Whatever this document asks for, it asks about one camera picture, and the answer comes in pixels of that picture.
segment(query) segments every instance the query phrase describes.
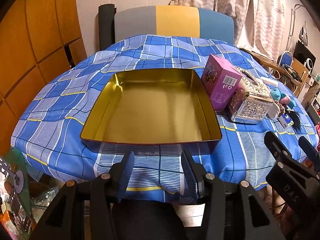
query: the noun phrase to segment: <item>screw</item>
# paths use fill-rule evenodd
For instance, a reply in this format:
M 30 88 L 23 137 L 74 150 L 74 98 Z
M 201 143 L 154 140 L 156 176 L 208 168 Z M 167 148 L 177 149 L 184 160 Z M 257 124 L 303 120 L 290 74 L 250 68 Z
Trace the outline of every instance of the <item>screw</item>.
M 75 181 L 74 180 L 68 180 L 66 184 L 67 184 L 68 187 L 72 187 L 75 184 Z
M 205 177 L 206 177 L 207 179 L 214 179 L 214 178 L 215 178 L 215 175 L 212 174 L 212 173 L 207 173 L 207 174 L 205 175 Z
M 103 173 L 102 175 L 101 175 L 101 178 L 102 179 L 110 179 L 110 174 L 109 173 Z
M 249 187 L 250 185 L 249 182 L 247 182 L 246 180 L 241 181 L 240 184 L 242 187 Z

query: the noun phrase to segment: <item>black hair tassel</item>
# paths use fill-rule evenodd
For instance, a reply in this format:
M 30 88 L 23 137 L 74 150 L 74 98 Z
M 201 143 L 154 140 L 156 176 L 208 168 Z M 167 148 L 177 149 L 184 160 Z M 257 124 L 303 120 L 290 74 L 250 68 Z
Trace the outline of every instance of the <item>black hair tassel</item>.
M 295 111 L 289 111 L 288 108 L 286 108 L 285 113 L 290 116 L 290 118 L 293 121 L 292 128 L 297 132 L 300 133 L 301 131 L 301 121 L 300 121 L 300 116 L 297 112 Z

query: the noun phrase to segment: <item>pink plush toy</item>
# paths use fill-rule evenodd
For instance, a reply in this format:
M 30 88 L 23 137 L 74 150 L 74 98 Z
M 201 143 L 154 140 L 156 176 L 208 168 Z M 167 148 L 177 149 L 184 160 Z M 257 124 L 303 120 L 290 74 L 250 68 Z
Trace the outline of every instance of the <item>pink plush toy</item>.
M 290 97 L 286 95 L 284 98 L 279 100 L 279 103 L 287 106 L 290 103 L 290 101 L 291 101 Z

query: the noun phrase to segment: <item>blue plush toy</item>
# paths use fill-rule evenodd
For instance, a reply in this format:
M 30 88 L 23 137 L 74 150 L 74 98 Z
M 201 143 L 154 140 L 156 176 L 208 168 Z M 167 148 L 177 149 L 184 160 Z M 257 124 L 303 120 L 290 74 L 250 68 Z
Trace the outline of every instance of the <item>blue plush toy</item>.
M 271 90 L 270 95 L 273 100 L 276 100 L 283 105 L 287 105 L 291 109 L 293 109 L 296 106 L 296 102 L 294 100 L 292 100 L 285 93 L 282 93 L 278 88 Z

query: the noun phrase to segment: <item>blue plaid tablecloth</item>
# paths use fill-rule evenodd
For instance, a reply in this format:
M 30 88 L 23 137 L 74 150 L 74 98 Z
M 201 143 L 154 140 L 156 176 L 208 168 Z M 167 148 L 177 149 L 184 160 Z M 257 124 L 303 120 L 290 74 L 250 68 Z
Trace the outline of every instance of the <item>blue plaid tablecloth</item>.
M 189 200 L 181 168 L 181 147 L 174 146 L 115 146 L 104 144 L 99 153 L 91 152 L 80 139 L 81 129 L 110 77 L 118 71 L 145 68 L 193 68 L 202 75 L 209 54 L 229 60 L 233 65 L 249 70 L 256 77 L 270 75 L 252 56 L 223 41 L 165 37 L 134 36 L 104 51 L 99 51 L 47 84 L 21 116 L 11 137 L 28 164 L 59 180 L 78 182 L 92 180 L 107 172 L 113 163 L 122 159 L 128 148 L 136 155 L 126 197 L 158 201 Z M 301 134 L 292 128 L 284 130 L 277 120 L 264 119 L 257 125 L 235 124 L 218 114 L 222 140 L 214 152 L 202 149 L 197 143 L 189 150 L 196 162 L 222 180 L 238 183 L 246 179 L 253 187 L 265 186 L 266 175 L 275 160 L 264 145 L 267 131 L 273 131 L 302 162 L 306 155 L 298 146 L 305 136 L 315 147 L 319 137 L 300 102 L 282 84 L 279 89 L 293 98 L 300 114 Z M 176 156 L 166 153 L 177 153 Z

